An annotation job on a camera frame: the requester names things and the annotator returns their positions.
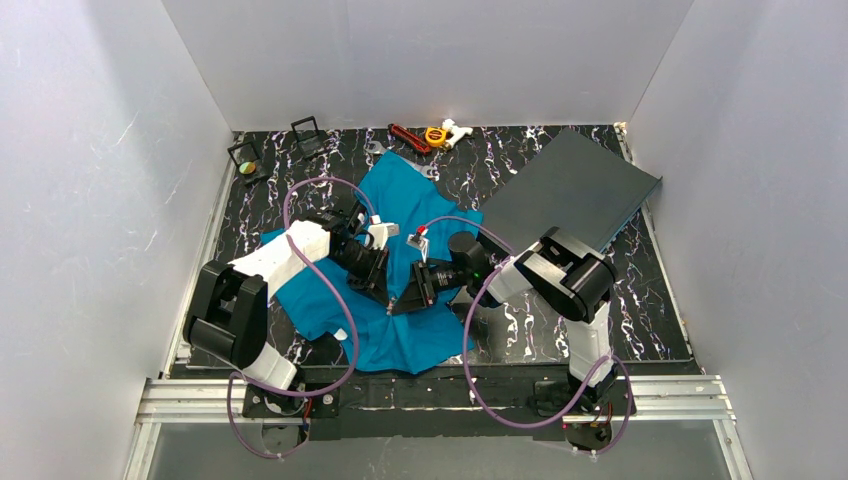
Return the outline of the blue garment cloth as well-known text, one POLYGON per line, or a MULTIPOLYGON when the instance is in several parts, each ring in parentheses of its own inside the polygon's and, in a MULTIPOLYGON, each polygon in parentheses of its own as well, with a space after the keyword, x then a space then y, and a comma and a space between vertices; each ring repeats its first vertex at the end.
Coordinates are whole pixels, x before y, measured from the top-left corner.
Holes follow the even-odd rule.
MULTIPOLYGON (((410 265, 420 259, 418 250, 407 245, 407 237, 430 222, 427 233, 429 258, 447 260, 447 242, 456 232, 478 233, 483 215, 463 211, 444 198, 436 185, 403 161, 381 156, 359 184, 382 220, 399 225, 398 235, 388 240, 390 250, 387 280, 391 296, 399 297, 410 275, 410 265)), ((387 315, 383 305, 353 291, 347 273, 329 259, 317 264, 345 300, 355 321, 360 350, 357 368, 365 372, 399 370, 420 373, 472 346, 464 341, 463 328, 447 304, 457 294, 439 294, 436 304, 425 310, 387 315)), ((306 269, 275 294, 296 330, 313 341, 324 334, 350 330, 335 296, 324 281, 306 269)))

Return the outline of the round colourful brooch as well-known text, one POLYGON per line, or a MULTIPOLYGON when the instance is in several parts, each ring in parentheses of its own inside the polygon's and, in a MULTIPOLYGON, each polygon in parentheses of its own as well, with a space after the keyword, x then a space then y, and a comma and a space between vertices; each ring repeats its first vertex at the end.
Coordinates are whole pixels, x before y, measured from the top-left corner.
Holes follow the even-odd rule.
POLYGON ((253 161, 246 161, 239 165, 239 173, 243 176, 252 176, 257 170, 257 164, 253 161))

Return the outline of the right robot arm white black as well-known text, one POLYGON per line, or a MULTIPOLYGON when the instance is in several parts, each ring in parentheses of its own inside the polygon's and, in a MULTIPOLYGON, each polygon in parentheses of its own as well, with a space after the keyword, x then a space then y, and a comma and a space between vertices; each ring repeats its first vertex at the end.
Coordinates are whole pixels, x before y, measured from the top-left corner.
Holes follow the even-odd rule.
POLYGON ((533 290, 566 322, 571 349, 568 381, 586 406, 599 403, 615 381, 608 324, 609 304, 617 271, 608 259, 557 227, 510 258, 502 267, 494 254, 467 231, 450 236, 450 259, 417 260, 410 266, 407 287, 390 303, 390 312, 409 313, 433 307, 439 294, 464 287, 495 308, 509 298, 533 290))

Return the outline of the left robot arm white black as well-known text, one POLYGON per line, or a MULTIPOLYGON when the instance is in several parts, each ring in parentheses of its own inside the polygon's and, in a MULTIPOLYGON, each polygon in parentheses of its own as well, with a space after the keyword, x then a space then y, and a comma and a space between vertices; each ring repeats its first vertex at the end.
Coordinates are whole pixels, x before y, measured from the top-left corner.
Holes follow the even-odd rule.
POLYGON ((291 396, 297 368, 268 341, 271 297, 301 271, 329 259, 347 271, 350 287, 387 304, 387 242, 398 232, 397 224, 369 215, 356 201, 345 210, 323 210, 296 220, 246 256, 211 260, 198 275, 182 337, 245 379, 291 396))

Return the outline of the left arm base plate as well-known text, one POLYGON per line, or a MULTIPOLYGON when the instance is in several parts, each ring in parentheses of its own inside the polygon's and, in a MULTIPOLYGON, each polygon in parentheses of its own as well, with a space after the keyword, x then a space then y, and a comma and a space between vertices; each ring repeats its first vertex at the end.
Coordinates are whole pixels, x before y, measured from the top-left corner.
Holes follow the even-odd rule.
POLYGON ((294 377, 289 390, 313 392, 335 385, 320 395, 309 397, 281 395, 263 389, 255 383, 241 380, 245 385, 244 399, 238 403, 240 415, 249 419, 320 419, 335 418, 339 414, 341 384, 313 382, 304 373, 294 377))

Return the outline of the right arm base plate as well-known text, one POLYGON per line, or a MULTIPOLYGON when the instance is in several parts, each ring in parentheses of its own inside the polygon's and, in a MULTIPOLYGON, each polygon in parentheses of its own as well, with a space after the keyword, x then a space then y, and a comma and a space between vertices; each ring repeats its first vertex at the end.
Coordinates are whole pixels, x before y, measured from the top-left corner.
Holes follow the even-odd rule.
POLYGON ((614 417, 621 416, 624 427, 625 420, 630 421, 637 413, 630 384, 609 377, 576 396, 579 386, 576 380, 538 381, 528 406, 541 417, 551 417, 576 398, 562 420, 566 441, 578 452, 605 453, 621 437, 621 430, 615 432, 614 417))

